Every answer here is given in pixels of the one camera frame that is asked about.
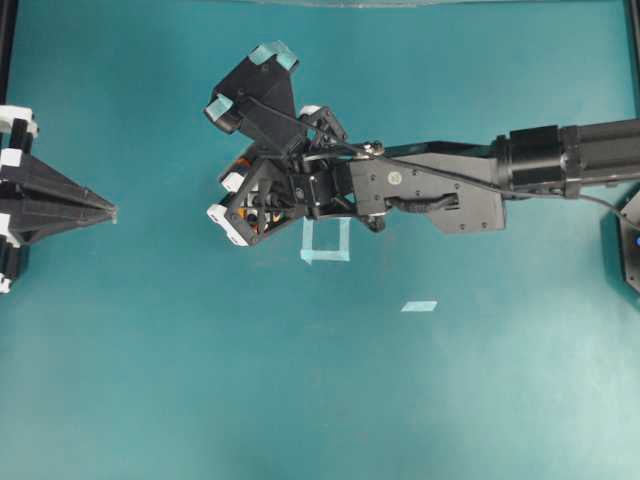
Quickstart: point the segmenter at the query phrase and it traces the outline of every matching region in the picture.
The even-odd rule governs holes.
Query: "robotic arm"
[[[424,214],[444,233],[500,230],[505,201],[525,198],[600,203],[637,236],[640,202],[623,214],[580,192],[640,179],[640,120],[517,130],[489,145],[356,145],[328,107],[296,116],[297,65],[281,42],[261,45],[205,109],[222,131],[253,140],[220,177],[228,194],[208,210],[234,244],[256,245],[301,217],[354,217],[379,232],[393,208]]]

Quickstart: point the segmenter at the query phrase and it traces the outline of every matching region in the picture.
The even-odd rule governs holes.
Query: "teal tabletop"
[[[239,248],[207,218],[247,140],[202,109],[274,40],[297,106],[354,141],[636,115],[621,0],[23,1],[9,101],[119,217],[35,246],[0,299],[0,478],[638,477],[640,315],[598,206],[513,202],[506,230],[457,236],[394,212],[310,264],[302,222]],[[337,249],[340,223],[314,235]]]

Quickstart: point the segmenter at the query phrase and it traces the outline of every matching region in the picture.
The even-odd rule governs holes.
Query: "cable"
[[[618,217],[620,219],[621,222],[626,223],[627,225],[629,225],[634,230],[640,231],[640,225],[638,225],[638,224],[632,222],[631,220],[629,220],[627,218],[626,214],[622,213],[618,208],[616,208],[613,204],[607,202],[606,200],[603,200],[603,199],[598,198],[598,197],[592,197],[591,195],[583,195],[583,194],[578,195],[578,199],[586,200],[586,201],[592,202],[592,203],[597,203],[598,205],[606,208],[611,213],[613,213],[616,217]]]
[[[473,187],[477,187],[477,188],[481,188],[483,190],[487,190],[489,192],[493,192],[493,193],[498,193],[501,195],[506,195],[508,197],[516,197],[516,198],[546,198],[546,199],[558,199],[558,200],[570,200],[567,197],[564,197],[562,194],[559,193],[529,193],[529,192],[516,192],[513,190],[507,190],[504,188],[500,188],[498,185],[494,185],[493,183],[490,182],[485,182],[484,180],[480,180],[478,178],[474,178],[474,177],[469,177],[467,175],[463,175],[460,173],[454,173],[454,172],[449,172],[446,170],[440,170],[439,168],[433,168],[433,167],[427,167],[425,165],[418,165],[416,163],[412,163],[412,162],[405,162],[403,160],[398,160],[396,158],[390,158],[390,157],[386,157],[385,155],[373,155],[369,152],[367,152],[366,150],[362,149],[362,148],[358,148],[355,145],[352,145],[348,142],[343,141],[341,138],[337,137],[336,135],[333,135],[330,132],[326,132],[322,129],[320,129],[319,127],[316,127],[315,125],[312,125],[310,123],[307,123],[303,120],[300,120],[292,115],[289,115],[287,113],[281,112],[280,110],[270,107],[269,105],[266,105],[265,103],[261,102],[260,100],[258,100],[257,98],[253,97],[253,96],[246,96],[245,98],[251,100],[253,103],[255,103],[256,105],[258,105],[260,108],[263,108],[264,110],[267,110],[268,112],[273,113],[274,115],[280,117],[280,118],[284,118],[286,120],[289,120],[293,123],[296,123],[300,126],[303,126],[305,128],[311,129],[321,135],[325,135],[327,137],[329,137],[331,140],[333,140],[337,145],[340,145],[341,147],[346,148],[347,150],[350,150],[354,153],[357,153],[359,156],[364,156],[367,158],[371,158],[371,159],[375,159],[375,160],[379,160],[381,162],[387,163],[389,165],[396,165],[399,167],[403,167],[403,168],[410,168],[413,170],[417,170],[420,172],[424,172],[424,173],[428,173],[430,175],[434,175],[437,177],[441,177],[441,178],[446,178],[447,180],[452,180],[455,182],[461,182],[461,183],[465,183],[467,185],[471,185]],[[640,231],[640,225],[632,222],[631,220],[629,220],[618,208],[616,208],[613,204],[607,202],[606,200],[602,200],[601,198],[598,197],[592,197],[591,195],[583,195],[580,194],[577,197],[579,200],[585,200],[591,203],[595,203],[598,204],[606,209],[608,209],[609,211],[611,211],[616,217],[618,217],[620,219],[620,221],[626,223],[627,225],[629,225],[631,228],[633,228],[634,230],[638,230]]]

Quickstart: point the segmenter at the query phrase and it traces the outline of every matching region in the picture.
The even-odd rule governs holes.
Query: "teal tape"
[[[249,60],[256,65],[262,65],[274,55],[276,55],[276,60],[285,70],[291,70],[291,67],[298,61],[295,54],[280,40],[263,43],[249,54]]]
[[[205,111],[207,112],[207,115],[209,115],[211,121],[215,122],[222,115],[227,113],[232,105],[233,101],[229,100],[227,97],[219,93],[218,97],[213,102],[211,102],[207,106],[207,108],[205,108]]]
[[[348,262],[349,254],[349,223],[351,218],[339,218],[340,240],[338,250],[314,250],[313,249],[313,220],[304,219],[302,226],[302,249],[300,258],[311,265],[314,261]]]
[[[401,312],[433,312],[436,309],[438,302],[426,301],[426,302],[407,302],[402,307]]]

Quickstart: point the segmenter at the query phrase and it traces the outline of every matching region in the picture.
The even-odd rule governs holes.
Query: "black cylindrical motor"
[[[561,192],[640,179],[640,120],[517,130],[495,143],[498,181],[515,191]]]

